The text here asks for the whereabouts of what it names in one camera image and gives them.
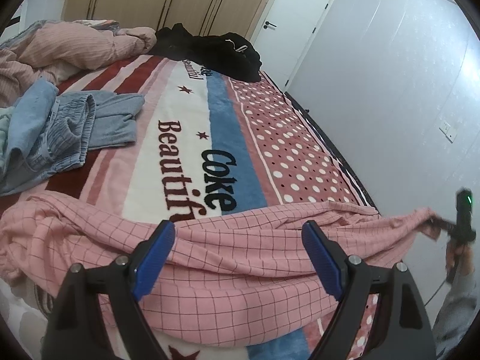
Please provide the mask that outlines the person's right hand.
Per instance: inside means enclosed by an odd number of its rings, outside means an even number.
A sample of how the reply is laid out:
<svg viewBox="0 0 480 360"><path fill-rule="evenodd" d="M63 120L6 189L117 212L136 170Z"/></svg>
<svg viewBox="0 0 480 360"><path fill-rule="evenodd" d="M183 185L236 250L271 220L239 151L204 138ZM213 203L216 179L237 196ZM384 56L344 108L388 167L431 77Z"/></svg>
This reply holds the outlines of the person's right hand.
<svg viewBox="0 0 480 360"><path fill-rule="evenodd" d="M467 276L474 272L473 251L468 244L460 244L450 239L446 249L446 270L448 275L453 271Z"/></svg>

